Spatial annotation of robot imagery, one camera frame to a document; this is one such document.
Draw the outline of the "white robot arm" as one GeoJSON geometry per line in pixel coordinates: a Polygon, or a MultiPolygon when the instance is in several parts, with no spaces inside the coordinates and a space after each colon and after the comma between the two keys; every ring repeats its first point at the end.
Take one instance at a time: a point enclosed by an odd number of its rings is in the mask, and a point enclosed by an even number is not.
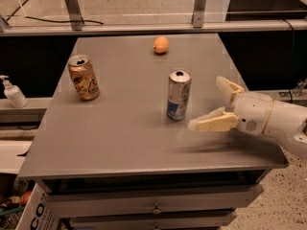
{"type": "Polygon", "coordinates": [[[188,128],[199,132],[223,132],[233,128],[249,135],[265,135],[288,152],[307,158],[307,108],[274,100],[266,94],[246,91],[224,77],[216,85],[230,105],[227,112],[219,107],[189,122],[188,128]]]}

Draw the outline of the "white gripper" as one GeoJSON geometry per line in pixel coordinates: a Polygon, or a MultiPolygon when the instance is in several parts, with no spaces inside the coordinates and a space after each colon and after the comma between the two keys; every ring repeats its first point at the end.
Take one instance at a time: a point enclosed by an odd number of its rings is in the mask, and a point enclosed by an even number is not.
{"type": "Polygon", "coordinates": [[[271,114],[273,99],[265,94],[245,92],[244,87],[221,76],[216,78],[216,86],[234,113],[219,107],[192,119],[188,128],[198,132],[224,132],[236,127],[241,132],[260,135],[271,114]]]}

